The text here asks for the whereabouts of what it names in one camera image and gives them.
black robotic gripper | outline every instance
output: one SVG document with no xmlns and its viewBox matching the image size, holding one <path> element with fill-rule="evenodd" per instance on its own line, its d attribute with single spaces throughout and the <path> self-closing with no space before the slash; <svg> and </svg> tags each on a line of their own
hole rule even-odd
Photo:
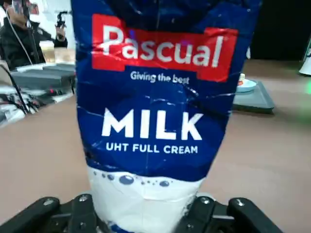
<svg viewBox="0 0 311 233">
<path fill-rule="evenodd" d="M 110 233 L 83 194 L 60 204 L 41 198 L 0 226 L 0 233 Z M 228 206 L 209 197 L 197 197 L 174 233 L 282 233 L 250 200 L 233 198 Z"/>
</svg>

pascual logo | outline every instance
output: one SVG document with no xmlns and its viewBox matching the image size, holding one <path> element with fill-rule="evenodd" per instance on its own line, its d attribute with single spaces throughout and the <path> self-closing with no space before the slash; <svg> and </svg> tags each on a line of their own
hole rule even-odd
<svg viewBox="0 0 311 233">
<path fill-rule="evenodd" d="M 227 80 L 237 31 L 207 28 L 205 33 L 149 32 L 126 28 L 117 17 L 93 15 L 92 66 L 124 71 L 125 66 L 194 71 L 198 79 Z"/>
</svg>

person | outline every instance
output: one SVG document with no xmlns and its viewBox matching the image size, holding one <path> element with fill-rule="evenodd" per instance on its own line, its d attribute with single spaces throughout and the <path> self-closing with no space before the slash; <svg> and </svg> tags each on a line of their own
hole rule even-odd
<svg viewBox="0 0 311 233">
<path fill-rule="evenodd" d="M 27 6 L 34 6 L 29 0 L 26 0 Z M 35 60 L 32 41 L 30 40 L 29 28 L 27 28 L 27 19 L 23 13 L 21 0 L 0 0 L 2 8 L 7 12 L 4 18 L 4 25 L 0 30 L 0 55 L 8 63 L 10 70 L 16 67 L 26 66 L 36 63 L 44 63 L 45 59 L 39 46 L 40 41 L 52 40 L 54 47 L 67 47 L 68 42 L 63 28 L 56 28 L 56 39 L 51 39 L 51 35 L 39 28 L 39 23 L 32 22 L 34 30 L 35 47 L 38 52 L 39 62 Z"/>
</svg>

white wall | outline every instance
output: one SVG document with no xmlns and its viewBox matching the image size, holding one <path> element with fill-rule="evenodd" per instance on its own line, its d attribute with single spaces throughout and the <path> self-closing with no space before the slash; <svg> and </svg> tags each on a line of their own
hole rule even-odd
<svg viewBox="0 0 311 233">
<path fill-rule="evenodd" d="M 57 21 L 57 13 L 59 11 L 71 10 L 70 0 L 31 0 L 37 3 L 40 14 L 38 16 L 31 15 L 31 20 L 40 22 L 40 27 L 46 30 L 55 38 L 55 24 Z M 5 17 L 4 10 L 0 9 L 0 23 L 3 25 L 3 18 Z M 72 26 L 72 17 L 64 15 L 66 20 L 66 37 L 68 40 L 68 48 L 75 48 L 75 40 Z"/>
</svg>

black jacket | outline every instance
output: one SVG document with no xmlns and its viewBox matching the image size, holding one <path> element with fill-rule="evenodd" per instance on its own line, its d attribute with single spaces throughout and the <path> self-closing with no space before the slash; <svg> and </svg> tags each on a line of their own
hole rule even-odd
<svg viewBox="0 0 311 233">
<path fill-rule="evenodd" d="M 39 55 L 39 62 L 44 63 L 44 57 L 42 50 L 39 46 L 39 42 L 43 40 L 51 40 L 54 42 L 54 47 L 67 47 L 67 39 L 65 41 L 53 40 L 51 35 L 46 31 L 39 28 L 39 23 L 32 22 L 34 28 L 34 38 L 35 45 Z M 20 28 L 17 25 L 13 25 L 18 37 L 23 43 L 31 61 L 35 64 L 35 56 L 32 49 L 32 44 L 29 38 L 29 33 L 27 30 Z M 10 70 L 15 69 L 16 67 L 30 65 L 27 55 L 20 45 L 18 39 L 16 38 L 8 18 L 4 19 L 4 26 L 0 29 L 0 56 L 2 60 L 5 60 L 8 63 Z"/>
</svg>

